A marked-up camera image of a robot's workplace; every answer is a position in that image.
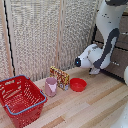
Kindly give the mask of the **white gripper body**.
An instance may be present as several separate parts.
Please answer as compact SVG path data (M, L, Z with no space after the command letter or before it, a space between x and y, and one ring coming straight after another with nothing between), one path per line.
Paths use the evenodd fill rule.
M100 69L95 68L95 67L92 67L92 68L90 68L90 70L89 70L89 74L90 74L90 75L97 75L97 74L99 74L99 72L100 72Z

